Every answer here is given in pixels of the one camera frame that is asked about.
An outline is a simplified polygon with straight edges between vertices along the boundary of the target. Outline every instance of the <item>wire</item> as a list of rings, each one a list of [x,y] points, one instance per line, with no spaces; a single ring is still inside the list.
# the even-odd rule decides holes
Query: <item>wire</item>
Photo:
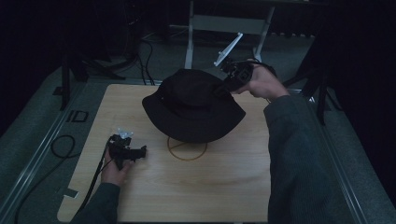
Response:
[[[105,165],[103,165],[103,167],[102,167],[102,169],[100,170],[100,172],[102,172],[102,171],[103,171],[103,169],[105,169],[105,168],[108,166],[108,164],[109,164],[109,163],[111,163],[112,161],[113,161],[113,158],[111,158],[111,160],[110,160],[110,161],[106,162],[106,164],[105,164]]]
[[[146,59],[146,65],[143,65],[142,58],[140,57],[140,55],[137,55],[137,60],[139,61],[139,64],[140,64],[141,77],[142,77],[143,83],[145,85],[147,85],[146,78],[145,78],[145,75],[146,75],[148,77],[150,84],[152,86],[155,86],[154,79],[152,78],[152,76],[149,73],[149,59],[151,58],[153,48],[152,48],[152,45],[148,41],[146,41],[146,40],[141,40],[141,41],[142,41],[142,43],[147,44],[150,48],[148,58]]]
[[[142,40],[142,42],[147,44],[149,46],[149,49],[150,49],[149,54],[148,54],[148,58],[146,59],[145,68],[146,68],[146,75],[148,76],[148,79],[149,79],[151,85],[155,86],[154,79],[152,79],[151,75],[149,74],[149,59],[151,58],[152,51],[153,51],[152,50],[152,45],[146,40]]]
[[[58,154],[58,153],[55,151],[55,148],[54,148],[54,144],[55,144],[59,139],[64,138],[64,137],[70,138],[70,139],[72,140],[72,146],[71,146],[70,149],[67,151],[67,153],[66,153],[65,156]],[[75,138],[74,138],[72,135],[69,135],[69,134],[65,134],[65,135],[58,136],[58,137],[56,137],[56,138],[52,141],[52,143],[51,143],[51,145],[50,145],[51,152],[53,153],[53,155],[54,155],[55,157],[61,158],[62,160],[59,161],[59,162],[58,162],[51,170],[49,170],[49,172],[47,172],[43,177],[41,177],[41,179],[39,179],[38,182],[37,182],[37,183],[25,194],[25,196],[22,198],[22,200],[21,200],[21,202],[20,202],[20,205],[18,206],[17,211],[16,211],[16,213],[15,213],[15,218],[14,218],[14,223],[15,223],[15,224],[18,224],[18,221],[19,221],[19,214],[20,214],[21,208],[22,208],[23,204],[26,202],[26,200],[29,198],[29,196],[32,194],[32,192],[33,192],[33,191],[34,191],[34,190],[35,190],[35,189],[36,189],[36,188],[37,188],[37,187],[49,176],[49,175],[51,175],[56,169],[58,169],[58,167],[61,166],[62,163],[64,163],[64,161],[66,161],[67,159],[75,158],[75,157],[77,157],[77,156],[80,155],[80,153],[77,153],[77,154],[74,154],[74,155],[70,155],[70,154],[73,152],[73,150],[74,150],[74,148],[75,148],[75,145],[76,145],[76,140],[75,140]]]
[[[133,68],[135,66],[135,61],[136,60],[137,60],[137,56],[134,58],[133,64],[129,65],[128,67],[126,67],[126,68],[124,68],[124,69],[122,69],[120,71],[117,71],[116,74],[121,74],[121,73]]]
[[[178,36],[178,35],[182,35],[182,34],[188,32],[188,31],[189,31],[189,28],[183,29],[182,31],[172,32],[171,35],[169,35],[169,37],[172,38],[172,37],[175,37],[175,36]],[[153,32],[151,34],[145,35],[145,36],[142,37],[142,40],[145,40],[145,41],[148,41],[148,42],[151,42],[151,43],[160,43],[160,42],[165,41],[163,38],[161,38],[161,39],[160,38],[157,38],[157,39],[149,38],[149,37],[151,37],[153,35],[156,35],[156,34],[157,34],[156,32]]]
[[[100,173],[102,172],[102,170],[103,170],[103,168],[102,168],[102,166],[103,166],[103,160],[105,159],[106,151],[107,151],[107,148],[108,148],[108,143],[110,142],[110,140],[111,140],[111,137],[108,138],[108,140],[107,140],[107,142],[106,142],[106,146],[105,146],[105,149],[103,150],[102,158],[101,158],[101,160],[99,161],[98,166],[96,167],[96,171],[95,171],[95,174],[93,175],[93,179],[92,179],[90,188],[88,189],[87,195],[85,196],[85,199],[84,199],[84,201],[82,202],[82,204],[81,204],[81,206],[79,207],[79,209],[77,210],[76,214],[79,213],[79,212],[81,212],[82,209],[84,209],[84,207],[85,207],[85,205],[87,204],[88,200],[91,198],[91,194],[92,194],[92,191],[93,191],[93,187],[95,187],[96,180],[97,180],[99,174],[100,174]]]

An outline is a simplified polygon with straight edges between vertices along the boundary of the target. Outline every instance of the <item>gray sleeve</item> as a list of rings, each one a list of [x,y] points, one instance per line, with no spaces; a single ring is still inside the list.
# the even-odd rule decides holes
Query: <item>gray sleeve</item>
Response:
[[[119,186],[102,183],[93,194],[90,202],[73,217],[70,223],[116,224],[119,196]]]
[[[264,114],[271,157],[268,223],[336,223],[327,209],[332,189],[319,162],[318,142],[291,97],[276,99]]]

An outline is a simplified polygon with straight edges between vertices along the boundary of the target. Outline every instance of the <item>left hand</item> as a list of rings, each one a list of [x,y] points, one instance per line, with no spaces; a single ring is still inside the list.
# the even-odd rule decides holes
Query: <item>left hand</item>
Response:
[[[108,165],[102,171],[102,183],[111,183],[121,187],[126,179],[128,171],[131,169],[134,162],[125,161],[122,169],[119,170],[117,164],[111,160],[107,150],[105,155],[105,164],[107,163]]]

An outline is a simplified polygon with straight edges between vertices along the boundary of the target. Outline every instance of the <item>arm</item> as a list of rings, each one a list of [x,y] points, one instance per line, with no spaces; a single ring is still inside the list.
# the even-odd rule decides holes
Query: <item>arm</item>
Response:
[[[108,152],[105,155],[106,167],[102,171],[102,183],[93,194],[90,202],[71,220],[71,224],[117,223],[117,206],[119,205],[120,186],[124,182],[132,162],[126,162],[122,170],[111,160]]]
[[[252,79],[236,93],[243,91],[272,102],[264,109],[271,157],[268,223],[335,223],[327,210],[332,192],[319,162],[318,143],[286,88],[270,71],[255,65]]]

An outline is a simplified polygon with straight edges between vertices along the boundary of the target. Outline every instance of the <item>table surface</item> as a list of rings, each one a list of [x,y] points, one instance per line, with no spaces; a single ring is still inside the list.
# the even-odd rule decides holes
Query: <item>table surface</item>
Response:
[[[119,221],[129,222],[263,222],[270,196],[269,133],[262,110],[268,104],[249,93],[235,95],[247,112],[226,136],[211,142],[194,161],[169,152],[167,136],[149,120],[141,102],[154,86],[108,86],[64,196],[60,221],[70,221],[84,200],[106,140],[118,128],[134,132],[132,148],[148,147],[121,188]],[[182,158],[201,154],[205,145],[174,148]]]

